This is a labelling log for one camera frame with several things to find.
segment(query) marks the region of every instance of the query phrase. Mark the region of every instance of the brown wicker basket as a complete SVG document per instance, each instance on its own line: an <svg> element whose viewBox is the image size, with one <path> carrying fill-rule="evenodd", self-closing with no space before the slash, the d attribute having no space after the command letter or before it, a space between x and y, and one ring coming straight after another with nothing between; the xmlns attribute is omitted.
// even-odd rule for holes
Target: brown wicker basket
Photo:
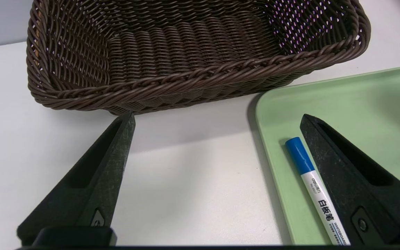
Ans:
<svg viewBox="0 0 400 250"><path fill-rule="evenodd" d="M34 0L28 87L53 109L140 114L284 86L369 40L358 0Z"/></svg>

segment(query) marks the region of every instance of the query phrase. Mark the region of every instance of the green tray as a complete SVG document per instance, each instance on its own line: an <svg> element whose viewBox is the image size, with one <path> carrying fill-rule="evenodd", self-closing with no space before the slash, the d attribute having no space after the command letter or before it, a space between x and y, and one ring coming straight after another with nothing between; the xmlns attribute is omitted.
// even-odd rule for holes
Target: green tray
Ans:
<svg viewBox="0 0 400 250"><path fill-rule="evenodd" d="M257 104L293 244L330 244L284 146L295 136L305 142L299 128L303 114L327 122L400 179L400 68L271 90Z"/></svg>

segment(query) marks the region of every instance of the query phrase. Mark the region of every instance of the white table surface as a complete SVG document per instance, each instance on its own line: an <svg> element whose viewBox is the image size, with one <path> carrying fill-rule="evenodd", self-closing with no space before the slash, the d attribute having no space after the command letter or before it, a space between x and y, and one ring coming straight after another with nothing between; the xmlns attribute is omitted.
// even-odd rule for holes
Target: white table surface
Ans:
<svg viewBox="0 0 400 250"><path fill-rule="evenodd" d="M400 0L361 3L373 27L367 52L293 84L400 66ZM25 50L0 46L0 249L20 246L16 227L115 118L35 103ZM111 225L118 245L290 242L254 120L258 97L136 116Z"/></svg>

